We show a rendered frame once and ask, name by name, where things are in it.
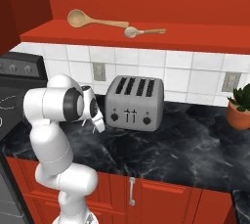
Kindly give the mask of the black stove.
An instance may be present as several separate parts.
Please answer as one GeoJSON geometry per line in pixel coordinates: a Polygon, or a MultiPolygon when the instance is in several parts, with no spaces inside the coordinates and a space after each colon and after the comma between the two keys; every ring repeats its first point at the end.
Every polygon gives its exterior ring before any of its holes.
{"type": "Polygon", "coordinates": [[[0,224],[34,224],[2,148],[15,130],[28,124],[21,112],[22,94],[47,81],[42,56],[7,52],[0,57],[0,224]],[[9,65],[16,65],[17,71],[10,72],[9,65]],[[32,72],[26,74],[25,66],[32,72]]]}

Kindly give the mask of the large wooden spoon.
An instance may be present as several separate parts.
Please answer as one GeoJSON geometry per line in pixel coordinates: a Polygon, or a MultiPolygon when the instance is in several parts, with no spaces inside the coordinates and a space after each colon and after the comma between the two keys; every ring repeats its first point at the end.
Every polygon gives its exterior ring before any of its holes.
{"type": "Polygon", "coordinates": [[[74,9],[68,13],[67,21],[72,27],[75,28],[79,28],[91,23],[117,26],[122,28],[126,28],[129,26],[128,22],[104,21],[104,20],[92,19],[87,14],[78,9],[74,9]]]}

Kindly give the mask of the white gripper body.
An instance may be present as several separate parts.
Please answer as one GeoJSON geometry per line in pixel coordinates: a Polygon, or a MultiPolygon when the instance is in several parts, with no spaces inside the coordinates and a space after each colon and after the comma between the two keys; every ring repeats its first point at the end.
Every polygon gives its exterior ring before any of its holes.
{"type": "Polygon", "coordinates": [[[104,117],[101,111],[98,111],[98,113],[92,119],[92,123],[94,124],[94,127],[98,130],[99,133],[105,131],[104,117]]]}

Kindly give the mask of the grey wall outlet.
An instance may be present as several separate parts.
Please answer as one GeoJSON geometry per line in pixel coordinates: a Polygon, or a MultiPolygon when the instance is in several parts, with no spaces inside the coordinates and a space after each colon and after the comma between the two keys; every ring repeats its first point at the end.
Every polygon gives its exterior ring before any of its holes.
{"type": "Polygon", "coordinates": [[[222,91],[232,92],[233,89],[238,86],[240,76],[240,72],[227,72],[224,78],[222,91]]]}
{"type": "Polygon", "coordinates": [[[93,63],[93,74],[96,81],[105,81],[105,65],[103,63],[93,63]]]}

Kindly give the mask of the terracotta plant pot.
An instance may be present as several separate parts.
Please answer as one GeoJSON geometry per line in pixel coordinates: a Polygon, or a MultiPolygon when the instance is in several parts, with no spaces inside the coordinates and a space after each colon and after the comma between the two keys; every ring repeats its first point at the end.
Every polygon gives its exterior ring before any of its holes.
{"type": "Polygon", "coordinates": [[[230,126],[238,130],[250,128],[250,111],[239,112],[237,105],[229,102],[227,107],[227,121],[230,126]]]}

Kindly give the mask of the silver four-slot toaster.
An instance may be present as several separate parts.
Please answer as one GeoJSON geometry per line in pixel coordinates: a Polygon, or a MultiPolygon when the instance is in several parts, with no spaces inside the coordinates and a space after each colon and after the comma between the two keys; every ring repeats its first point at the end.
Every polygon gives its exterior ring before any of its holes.
{"type": "Polygon", "coordinates": [[[117,75],[105,94],[104,108],[109,126],[155,131],[163,116],[163,81],[154,77],[117,75]]]}

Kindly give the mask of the green succulent plant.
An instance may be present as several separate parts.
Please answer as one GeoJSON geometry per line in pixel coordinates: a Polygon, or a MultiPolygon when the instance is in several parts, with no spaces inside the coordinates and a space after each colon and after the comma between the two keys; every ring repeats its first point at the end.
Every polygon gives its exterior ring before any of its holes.
{"type": "Polygon", "coordinates": [[[244,88],[234,88],[232,94],[233,97],[228,97],[228,100],[236,109],[239,112],[250,112],[250,83],[245,85],[244,88]]]}

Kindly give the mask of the red cabinet side panel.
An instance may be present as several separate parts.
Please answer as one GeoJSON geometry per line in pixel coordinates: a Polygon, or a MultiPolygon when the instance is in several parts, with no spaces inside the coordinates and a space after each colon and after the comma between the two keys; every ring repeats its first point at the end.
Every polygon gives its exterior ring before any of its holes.
{"type": "Polygon", "coordinates": [[[203,190],[193,224],[237,224],[230,194],[203,190]]]}

